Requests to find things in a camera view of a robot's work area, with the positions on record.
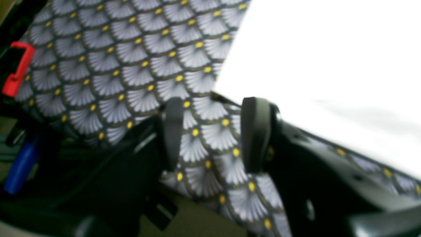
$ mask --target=red chest clip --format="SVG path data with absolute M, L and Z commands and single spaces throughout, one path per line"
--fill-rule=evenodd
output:
M 35 48 L 27 43 L 15 41 L 10 45 L 9 49 L 23 50 L 23 55 L 17 65 L 16 72 L 10 73 L 3 85 L 2 94 L 11 98 L 16 97 L 25 73 L 29 67 Z

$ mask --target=yellow dot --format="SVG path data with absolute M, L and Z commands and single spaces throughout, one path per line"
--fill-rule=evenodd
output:
M 224 118 L 224 119 L 222 120 L 222 125 L 224 125 L 224 126 L 228 126 L 228 125 L 229 125 L 229 120 L 228 120 L 228 119 L 226 119 L 226 118 Z
M 383 173 L 388 177 L 391 178 L 393 176 L 392 172 L 388 169 L 384 169 Z
M 238 150 L 238 148 L 234 148 L 234 149 L 232 150 L 232 154 L 233 154 L 235 157 L 238 157 L 238 156 L 240 155 L 240 150 Z
M 256 190 L 256 186 L 254 185 L 253 182 L 248 183 L 248 189 L 250 189 L 250 191 L 252 191 L 252 192 L 254 192 Z
M 193 129 L 192 134 L 193 134 L 194 137 L 197 137 L 197 135 L 199 135 L 199 130 Z
M 339 155 L 341 156 L 346 156 L 346 152 L 340 148 L 336 149 L 336 151 L 339 153 Z
M 210 72 L 212 71 L 212 67 L 205 67 L 205 68 L 203 69 L 203 71 L 204 71 L 205 73 L 210 73 Z
M 215 17 L 220 16 L 221 13 L 222 13 L 221 11 L 216 11 L 216 12 L 213 13 L 213 16 L 215 16 Z
M 225 203 L 225 196 L 223 194 L 221 194 L 219 196 L 219 203 L 224 204 Z
M 245 9 L 246 7 L 247 7 L 247 4 L 243 3 L 238 6 L 238 9 L 242 10 L 242 9 Z
M 183 173 L 180 172 L 177 174 L 177 180 L 181 181 L 182 179 L 183 179 Z
M 202 48 L 202 47 L 203 47 L 203 42 L 196 43 L 196 48 Z
M 230 35 L 225 34 L 222 36 L 222 40 L 229 40 L 230 37 L 231 37 Z
M 269 219 L 264 220 L 264 226 L 266 227 L 266 229 L 272 228 L 272 223 L 270 223 Z
M 212 163 L 210 161 L 206 161 L 206 168 L 209 169 L 212 167 Z

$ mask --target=white background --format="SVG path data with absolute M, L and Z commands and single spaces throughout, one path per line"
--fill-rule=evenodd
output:
M 419 1 L 254 0 L 215 91 L 421 179 L 420 80 Z

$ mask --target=patterned fabric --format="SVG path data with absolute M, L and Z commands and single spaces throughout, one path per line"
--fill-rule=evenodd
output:
M 373 181 L 386 187 L 391 192 L 421 201 L 421 181 L 361 154 L 313 136 L 310 133 L 303 133 L 310 143 L 338 154 L 339 157 L 345 159 L 350 165 L 362 170 Z
M 179 164 L 162 183 L 264 236 L 290 236 L 266 175 L 245 173 L 240 108 L 211 90 L 248 0 L 52 0 L 22 38 L 36 47 L 16 101 L 93 147 L 184 100 Z

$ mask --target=fan pattern fabric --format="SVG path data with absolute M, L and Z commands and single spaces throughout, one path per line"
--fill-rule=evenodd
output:
M 161 182 L 264 236 L 290 236 L 269 176 L 245 173 L 240 108 L 211 91 L 248 0 L 52 0 L 21 39 L 36 48 L 16 101 L 93 147 L 184 101 L 179 164 Z

